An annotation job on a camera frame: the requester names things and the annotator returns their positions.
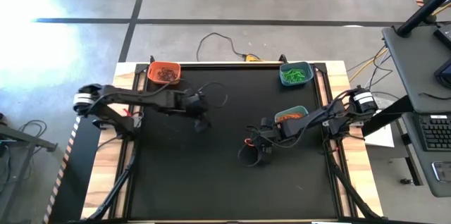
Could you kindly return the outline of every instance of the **green food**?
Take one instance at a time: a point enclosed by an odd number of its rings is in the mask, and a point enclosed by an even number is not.
[[[299,83],[305,80],[305,72],[302,69],[289,69],[282,72],[283,79],[289,83]]]

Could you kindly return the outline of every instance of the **brown food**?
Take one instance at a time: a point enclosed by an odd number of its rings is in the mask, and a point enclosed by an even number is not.
[[[158,79],[159,80],[163,80],[166,82],[172,82],[175,79],[177,79],[177,74],[171,70],[171,69],[166,69],[166,68],[162,68],[158,73]]]
[[[291,114],[282,115],[277,118],[277,123],[283,122],[288,119],[300,119],[303,116],[304,115],[302,115],[301,113],[291,113]]]

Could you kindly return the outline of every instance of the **teal bowl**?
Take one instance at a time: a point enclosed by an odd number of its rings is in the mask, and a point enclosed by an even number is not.
[[[283,79],[283,73],[284,72],[288,72],[291,69],[301,69],[305,72],[305,79],[301,82],[288,82],[286,80]],[[313,70],[311,69],[310,64],[308,64],[307,62],[296,62],[296,63],[285,63],[283,65],[280,66],[279,68],[279,76],[280,76],[280,81],[282,82],[282,84],[284,86],[295,86],[295,85],[303,85],[305,83],[307,83],[309,80],[313,79]]]

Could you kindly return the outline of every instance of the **concrete floor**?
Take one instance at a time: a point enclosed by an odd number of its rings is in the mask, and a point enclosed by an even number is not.
[[[54,153],[35,156],[34,175],[24,182],[22,204],[11,219],[40,223],[75,120],[73,94],[87,83],[112,81],[128,25],[28,23],[31,18],[129,18],[135,0],[2,0],[6,20],[0,32],[0,112],[11,127],[42,119],[49,130],[42,137],[58,142]],[[264,19],[403,21],[418,7],[414,0],[143,0],[140,18]],[[439,19],[451,19],[451,11]],[[285,54],[289,60],[344,60],[351,67],[374,56],[383,46],[380,27],[288,27],[214,25],[138,25],[127,61],[195,61],[200,39],[210,32],[233,38],[235,48],[267,60]],[[217,37],[206,40],[203,61],[234,61],[229,43]],[[386,68],[394,68],[391,59]],[[352,86],[365,84],[365,70]],[[397,73],[373,87],[401,97],[405,94]],[[389,218],[449,223],[449,199],[436,199],[427,187],[396,183],[407,167],[373,162],[383,210]]]

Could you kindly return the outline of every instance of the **black keyboard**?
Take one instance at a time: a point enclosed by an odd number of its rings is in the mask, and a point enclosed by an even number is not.
[[[419,116],[425,151],[451,151],[451,116]]]

